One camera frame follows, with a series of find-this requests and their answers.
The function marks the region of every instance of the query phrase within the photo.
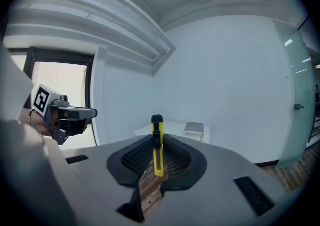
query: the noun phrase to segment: yellow utility knife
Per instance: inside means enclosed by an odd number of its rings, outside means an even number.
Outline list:
[[[163,161],[163,135],[164,135],[164,119],[160,114],[151,117],[152,125],[152,144],[153,144],[153,162],[154,174],[156,176],[164,176]]]

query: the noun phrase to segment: wooden floor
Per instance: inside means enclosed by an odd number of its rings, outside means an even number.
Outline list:
[[[279,170],[275,170],[275,166],[262,167],[262,169],[279,180],[288,192],[292,192],[306,184],[319,158],[319,153],[320,142],[308,148],[304,152],[302,159],[291,166]],[[155,176],[154,161],[152,159],[146,173],[139,181],[141,207],[145,219],[148,219],[161,202],[160,186],[166,179],[168,179],[166,166],[164,165],[164,177]]]

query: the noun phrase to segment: person's arm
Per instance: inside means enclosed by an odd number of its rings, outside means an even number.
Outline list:
[[[30,110],[23,108],[19,120],[23,124],[34,127],[41,135],[51,136],[50,130],[45,123],[43,116],[37,111],[33,111],[29,116]]]

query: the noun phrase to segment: window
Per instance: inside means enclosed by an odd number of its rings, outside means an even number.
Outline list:
[[[13,61],[33,81],[34,87],[24,107],[30,109],[39,84],[68,96],[71,106],[90,107],[93,55],[62,50],[9,49]],[[61,149],[96,145],[91,120],[81,135],[69,137]]]

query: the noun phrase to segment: door handle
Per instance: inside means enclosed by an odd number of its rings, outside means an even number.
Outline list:
[[[295,105],[293,106],[293,109],[294,109],[294,110],[300,110],[301,108],[304,108],[304,106],[301,106],[301,104],[295,104]]]

